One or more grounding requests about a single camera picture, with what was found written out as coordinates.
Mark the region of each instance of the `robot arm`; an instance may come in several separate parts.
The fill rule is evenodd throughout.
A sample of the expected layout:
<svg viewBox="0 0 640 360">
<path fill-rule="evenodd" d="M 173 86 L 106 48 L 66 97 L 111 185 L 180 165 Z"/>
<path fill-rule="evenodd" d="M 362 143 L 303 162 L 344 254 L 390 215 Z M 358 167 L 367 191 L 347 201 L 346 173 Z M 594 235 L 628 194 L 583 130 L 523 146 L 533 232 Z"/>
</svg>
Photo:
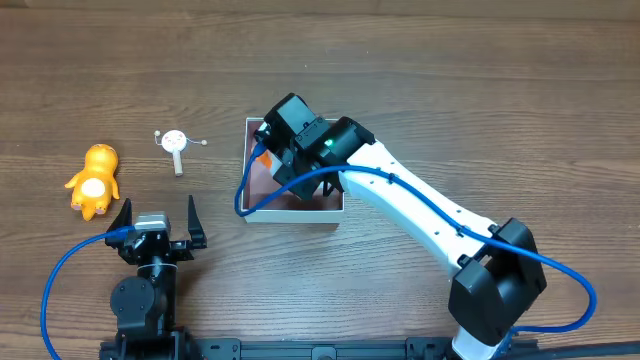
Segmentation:
<svg viewBox="0 0 640 360">
<path fill-rule="evenodd" d="M 399 178 L 414 187 L 458 224 L 537 252 L 529 229 L 516 219 L 498 226 L 463 209 L 403 167 L 357 122 L 342 117 L 330 125 L 295 94 L 281 100 L 264 120 L 255 137 L 279 160 L 272 173 L 282 185 L 309 171 L 336 165 L 365 166 L 392 174 L 384 179 L 355 171 L 330 173 L 290 191 L 309 199 L 321 183 L 331 184 L 331 189 L 373 205 L 423 244 L 443 265 L 451 282 L 449 311 L 460 324 L 453 350 L 463 359 L 491 358 L 509 329 L 545 289 L 541 265 L 463 236 L 393 180 Z M 483 265 L 485 257 L 489 260 Z"/>
</svg>

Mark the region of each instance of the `wooden table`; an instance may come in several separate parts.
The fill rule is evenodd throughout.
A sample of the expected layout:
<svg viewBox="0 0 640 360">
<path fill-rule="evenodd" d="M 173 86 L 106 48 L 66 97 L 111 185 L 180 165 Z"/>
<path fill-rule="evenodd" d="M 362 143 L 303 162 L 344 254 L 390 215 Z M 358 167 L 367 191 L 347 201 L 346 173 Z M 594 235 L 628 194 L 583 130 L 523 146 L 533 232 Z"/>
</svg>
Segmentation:
<svg viewBox="0 0 640 360">
<path fill-rule="evenodd" d="M 640 6 L 556 2 L 5 1 L 17 8 L 0 9 L 0 358 L 47 357 L 49 272 L 122 204 L 88 223 L 69 207 L 63 184 L 101 142 L 134 213 L 166 211 L 174 239 L 196 199 L 209 249 L 181 266 L 178 310 L 196 336 L 453 335 L 442 269 L 363 203 L 348 200 L 337 228 L 234 214 L 244 119 L 288 92 L 358 120 L 469 210 L 520 218 L 543 254 L 587 276 L 595 317 L 543 346 L 638 340 L 640 26 L 622 20 Z M 209 141 L 184 153 L 181 178 L 153 143 L 174 128 Z M 116 331 L 112 287 L 133 274 L 102 244 L 65 265 L 48 312 L 62 358 L 97 357 Z M 578 284 L 546 276 L 520 324 L 584 310 Z"/>
</svg>

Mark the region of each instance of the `white box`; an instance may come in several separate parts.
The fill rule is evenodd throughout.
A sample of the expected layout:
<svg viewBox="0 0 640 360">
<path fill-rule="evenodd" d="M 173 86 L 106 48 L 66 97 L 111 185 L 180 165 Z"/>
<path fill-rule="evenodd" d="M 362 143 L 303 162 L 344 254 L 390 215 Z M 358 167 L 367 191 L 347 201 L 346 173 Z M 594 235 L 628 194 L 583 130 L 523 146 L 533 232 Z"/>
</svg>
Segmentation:
<svg viewBox="0 0 640 360">
<path fill-rule="evenodd" d="M 253 133 L 262 125 L 262 118 L 247 118 L 244 139 L 244 168 L 256 145 Z M 259 162 L 251 166 L 247 186 L 240 197 L 241 209 L 248 210 L 281 187 L 273 180 L 269 170 Z M 334 190 L 328 197 L 322 196 L 322 184 L 310 201 L 300 200 L 291 192 L 282 194 L 263 209 L 245 216 L 248 223 L 339 223 L 344 215 L 344 194 Z"/>
</svg>

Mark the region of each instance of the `blue hose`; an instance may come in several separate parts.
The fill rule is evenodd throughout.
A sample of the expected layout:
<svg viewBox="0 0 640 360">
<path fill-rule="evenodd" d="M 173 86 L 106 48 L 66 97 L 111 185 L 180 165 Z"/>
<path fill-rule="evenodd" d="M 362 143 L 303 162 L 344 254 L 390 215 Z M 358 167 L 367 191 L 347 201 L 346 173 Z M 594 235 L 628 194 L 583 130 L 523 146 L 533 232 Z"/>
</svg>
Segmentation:
<svg viewBox="0 0 640 360">
<path fill-rule="evenodd" d="M 257 157 L 259 157 L 262 153 L 264 153 L 266 151 L 266 148 L 264 147 L 264 145 L 262 143 L 259 143 L 258 146 L 256 146 L 256 148 L 254 149 L 254 154 L 251 155 L 251 157 L 249 158 L 249 162 L 247 163 L 247 166 L 245 168 L 244 171 L 244 175 L 242 177 L 242 182 L 240 183 L 240 187 L 238 188 L 238 190 L 236 191 L 236 196 L 235 196 L 235 210 L 236 210 L 236 214 L 238 214 L 238 216 L 240 217 L 245 217 L 247 215 L 250 215 L 254 212 L 256 212 L 257 210 L 263 208 L 265 205 L 267 205 L 268 203 L 270 203 L 271 201 L 273 201 L 274 199 L 276 199 L 278 196 L 282 195 L 283 193 L 285 193 L 286 191 L 288 191 L 289 189 L 291 189 L 292 187 L 298 185 L 301 182 L 307 181 L 311 178 L 314 178 L 316 176 L 319 175 L 323 175 L 323 174 L 329 174 L 329 173 L 335 173 L 335 172 L 339 172 L 339 171 L 356 171 L 356 172 L 362 172 L 362 173 L 368 173 L 368 174 L 372 174 L 372 175 L 376 175 L 376 176 L 380 176 L 384 179 L 393 179 L 393 183 L 397 184 L 399 186 L 401 186 L 402 188 L 404 188 L 405 190 L 407 190 L 408 192 L 410 192 L 412 195 L 414 195 L 415 197 L 417 197 L 418 199 L 420 199 L 423 203 L 425 203 L 425 205 L 427 205 L 433 212 L 435 212 L 436 214 L 438 214 L 438 216 L 440 216 L 444 221 L 446 221 L 451 227 L 455 228 L 455 229 L 460 229 L 460 232 L 463 235 L 469 236 L 475 240 L 478 240 L 484 244 L 487 244 L 489 246 L 493 246 L 495 248 L 501 249 L 501 250 L 505 250 L 505 251 L 509 251 L 521 256 L 525 256 L 528 257 L 530 259 L 533 259 L 537 262 L 540 262 L 542 264 L 545 264 L 547 266 L 550 266 L 560 272 L 563 272 L 567 275 L 569 275 L 571 278 L 573 278 L 574 280 L 576 280 L 578 283 L 580 283 L 580 285 L 582 285 L 582 287 L 584 287 L 584 289 L 587 291 L 587 294 L 589 295 L 589 304 L 587 306 L 586 311 L 584 312 L 584 314 L 576 321 L 567 324 L 567 325 L 562 325 L 562 326 L 514 326 L 513 328 L 511 328 L 511 330 L 509 331 L 509 333 L 507 334 L 507 336 L 505 337 L 506 341 L 503 342 L 503 344 L 507 344 L 510 342 L 510 339 L 513 335 L 517 334 L 518 332 L 522 332 L 522 331 L 528 331 L 528 332 L 537 332 L 537 333 L 564 333 L 564 332 L 569 332 L 569 331 L 573 331 L 573 330 L 577 330 L 580 327 L 584 326 L 593 316 L 593 314 L 596 311 L 596 306 L 598 304 L 598 296 L 596 294 L 595 289 L 593 288 L 593 286 L 591 285 L 591 283 L 589 283 L 589 281 L 582 276 L 580 273 L 576 272 L 575 270 L 569 268 L 566 265 L 563 265 L 551 258 L 548 258 L 544 255 L 540 255 L 537 253 L 534 253 L 532 251 L 529 250 L 525 250 L 523 248 L 519 248 L 517 246 L 513 246 L 511 244 L 505 243 L 505 242 L 501 242 L 495 239 L 491 239 L 488 238 L 486 236 L 480 235 L 474 231 L 472 231 L 471 229 L 462 226 L 460 223 L 458 223 L 457 221 L 455 221 L 451 216 L 449 216 L 447 213 L 445 213 L 441 208 L 439 208 L 433 201 L 431 201 L 429 198 L 427 198 L 424 194 L 422 194 L 420 191 L 418 191 L 416 188 L 414 188 L 413 186 L 411 186 L 410 184 L 408 184 L 407 182 L 405 182 L 404 180 L 400 179 L 399 177 L 391 177 L 392 175 L 384 172 L 382 170 L 378 170 L 378 169 L 374 169 L 374 168 L 369 168 L 369 167 L 365 167 L 365 166 L 356 166 L 356 165 L 339 165 L 339 166 L 328 166 L 328 167 L 324 167 L 324 168 L 320 168 L 320 169 L 316 169 L 316 170 L 312 170 L 308 173 L 305 173 L 303 175 L 300 175 L 299 177 L 295 178 L 294 180 L 288 182 L 287 184 L 285 184 L 284 186 L 282 186 L 280 189 L 276 190 L 275 192 L 273 192 L 272 194 L 270 194 L 269 196 L 267 196 L 266 198 L 264 198 L 262 201 L 260 201 L 258 204 L 256 204 L 254 207 L 242 211 L 239 208 L 239 204 L 238 204 L 238 199 L 240 198 L 240 195 L 242 194 L 242 191 L 244 190 L 244 187 L 246 186 L 246 182 L 249 176 L 249 171 L 251 169 L 251 165 L 253 164 L 253 162 L 255 161 L 255 159 Z"/>
<path fill-rule="evenodd" d="M 53 271 L 51 271 L 51 274 L 49 275 L 49 280 L 47 280 L 47 285 L 44 287 L 44 294 L 42 295 L 42 304 L 40 305 L 40 333 L 42 334 L 42 340 L 44 340 L 44 345 L 47 347 L 47 350 L 49 351 L 49 355 L 51 355 L 52 359 L 60 360 L 60 356 L 58 356 L 58 353 L 56 353 L 56 350 L 53 348 L 53 345 L 51 344 L 51 339 L 49 339 L 49 333 L 47 332 L 47 305 L 49 304 L 49 294 L 51 293 L 51 288 L 53 287 L 53 281 L 56 279 L 56 276 L 58 275 L 60 268 L 62 268 L 62 265 L 64 265 L 64 263 L 67 260 L 69 260 L 71 255 L 75 254 L 76 252 L 78 252 L 78 250 L 82 249 L 83 247 L 89 244 L 93 244 L 94 242 L 100 241 L 107 237 L 126 236 L 127 233 L 133 229 L 134 229 L 133 226 L 125 226 L 114 231 L 96 235 L 90 239 L 87 239 L 81 242 L 80 244 L 74 246 L 66 254 L 64 254 L 62 259 L 60 259 L 60 261 L 58 261 L 56 266 L 53 268 Z"/>
</svg>

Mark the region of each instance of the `stuffed animal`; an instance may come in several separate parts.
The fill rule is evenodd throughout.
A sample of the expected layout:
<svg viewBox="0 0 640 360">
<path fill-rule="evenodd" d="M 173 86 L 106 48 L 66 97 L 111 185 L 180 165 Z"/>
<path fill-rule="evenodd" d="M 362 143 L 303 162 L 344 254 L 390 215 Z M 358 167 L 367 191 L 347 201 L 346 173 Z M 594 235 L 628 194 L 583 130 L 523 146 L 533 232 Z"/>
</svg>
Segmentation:
<svg viewBox="0 0 640 360">
<path fill-rule="evenodd" d="M 93 145 L 84 159 L 84 169 L 64 185 L 73 189 L 71 208 L 81 210 L 89 221 L 94 214 L 104 214 L 111 197 L 120 199 L 113 173 L 118 166 L 118 154 L 108 145 Z"/>
</svg>

